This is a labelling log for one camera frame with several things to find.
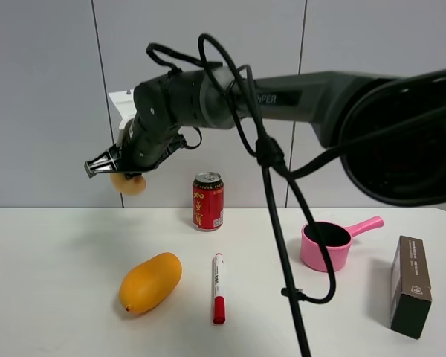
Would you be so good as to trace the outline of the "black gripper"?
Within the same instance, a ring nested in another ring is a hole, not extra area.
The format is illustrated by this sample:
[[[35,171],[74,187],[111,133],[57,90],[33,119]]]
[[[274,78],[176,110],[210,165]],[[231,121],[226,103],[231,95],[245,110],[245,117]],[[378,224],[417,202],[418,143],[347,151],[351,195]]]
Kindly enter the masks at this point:
[[[187,141],[180,126],[166,118],[137,115],[124,135],[122,148],[116,144],[84,163],[89,178],[101,173],[124,172],[126,179],[155,170]]]

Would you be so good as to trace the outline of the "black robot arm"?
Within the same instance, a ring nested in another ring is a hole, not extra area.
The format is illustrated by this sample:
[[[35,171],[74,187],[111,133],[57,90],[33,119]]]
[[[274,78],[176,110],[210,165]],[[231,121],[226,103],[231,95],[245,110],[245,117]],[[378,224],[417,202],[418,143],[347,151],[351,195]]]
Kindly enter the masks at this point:
[[[237,80],[228,68],[172,71],[126,93],[119,141],[85,162],[89,176],[136,176],[187,144],[183,126],[231,129],[251,114],[311,125],[323,154],[302,178],[339,158],[352,183],[388,205],[446,202],[446,70],[415,77],[339,71]]]

